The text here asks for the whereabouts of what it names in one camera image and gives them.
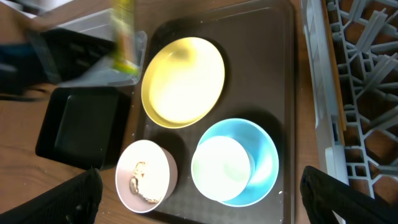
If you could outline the pale green cup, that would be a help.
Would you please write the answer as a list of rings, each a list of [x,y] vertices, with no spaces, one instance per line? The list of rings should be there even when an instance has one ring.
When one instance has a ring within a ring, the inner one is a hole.
[[[198,191],[224,202],[237,197],[248,185],[254,159],[236,140],[215,136],[200,143],[192,157],[191,173]]]

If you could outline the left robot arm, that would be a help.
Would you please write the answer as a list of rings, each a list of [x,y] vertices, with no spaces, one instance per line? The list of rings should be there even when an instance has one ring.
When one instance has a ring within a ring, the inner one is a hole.
[[[116,44],[90,35],[57,28],[27,31],[25,44],[1,46],[1,99],[41,101],[25,92],[41,83],[60,84],[81,77],[109,55]]]

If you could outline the white bowl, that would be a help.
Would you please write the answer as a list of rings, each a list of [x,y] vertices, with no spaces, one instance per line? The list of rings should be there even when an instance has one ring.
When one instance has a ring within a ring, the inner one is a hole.
[[[177,164],[171,153],[150,140],[130,144],[116,166],[118,196],[135,213],[157,208],[172,194],[177,179]]]

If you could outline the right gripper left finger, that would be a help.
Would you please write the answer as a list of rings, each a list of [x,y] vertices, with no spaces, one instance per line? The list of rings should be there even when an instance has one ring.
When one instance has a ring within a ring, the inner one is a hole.
[[[100,172],[92,168],[2,213],[1,223],[91,224],[95,222],[102,193]]]

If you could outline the blue bowl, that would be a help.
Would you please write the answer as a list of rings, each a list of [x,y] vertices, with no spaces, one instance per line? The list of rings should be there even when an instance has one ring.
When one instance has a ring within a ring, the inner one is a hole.
[[[254,159],[254,170],[246,188],[237,197],[219,203],[230,207],[247,207],[265,198],[272,190],[279,173],[279,156],[272,138],[252,121],[230,118],[208,128],[198,145],[215,136],[233,138]]]

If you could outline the yellow plate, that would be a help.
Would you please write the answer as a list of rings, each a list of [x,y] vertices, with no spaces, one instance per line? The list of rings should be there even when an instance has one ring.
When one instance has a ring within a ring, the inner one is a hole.
[[[142,105],[155,124],[185,128],[215,106],[224,81],[224,60],[216,46],[199,37],[181,38],[150,61],[142,81]]]

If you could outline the food scraps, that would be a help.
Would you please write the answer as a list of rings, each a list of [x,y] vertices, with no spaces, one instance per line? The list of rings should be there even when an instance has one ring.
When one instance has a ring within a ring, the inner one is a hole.
[[[160,179],[151,164],[138,162],[129,183],[133,195],[138,195],[149,204],[159,203],[162,191],[158,189]]]

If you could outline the green snack wrapper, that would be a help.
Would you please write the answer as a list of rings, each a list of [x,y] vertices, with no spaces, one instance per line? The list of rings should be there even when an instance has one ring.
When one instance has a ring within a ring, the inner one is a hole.
[[[112,16],[116,51],[114,68],[135,77],[139,74],[135,56],[134,1],[113,1]]]

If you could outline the clear plastic bin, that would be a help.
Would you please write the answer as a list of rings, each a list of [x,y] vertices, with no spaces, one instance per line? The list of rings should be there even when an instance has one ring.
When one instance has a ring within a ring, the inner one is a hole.
[[[29,32],[44,72],[62,87],[128,86],[141,78],[147,34],[133,32],[128,43],[119,32],[132,24],[112,9],[95,12],[44,32]]]

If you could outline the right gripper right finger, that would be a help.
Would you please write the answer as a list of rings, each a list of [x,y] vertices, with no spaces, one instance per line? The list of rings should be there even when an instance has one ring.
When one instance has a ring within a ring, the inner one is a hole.
[[[306,166],[300,193],[312,224],[337,223],[339,215],[348,223],[397,224],[397,209],[379,203],[330,175]]]

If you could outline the black plastic bin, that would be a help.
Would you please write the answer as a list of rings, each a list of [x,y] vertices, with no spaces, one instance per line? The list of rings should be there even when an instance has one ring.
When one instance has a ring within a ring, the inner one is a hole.
[[[115,87],[57,88],[35,147],[37,156],[80,169],[111,169],[121,152],[131,97]]]

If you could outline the grey dishwasher rack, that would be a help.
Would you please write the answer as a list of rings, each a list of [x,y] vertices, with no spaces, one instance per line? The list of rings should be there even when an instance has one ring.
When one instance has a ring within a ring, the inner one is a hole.
[[[397,202],[397,0],[302,0],[322,171]]]

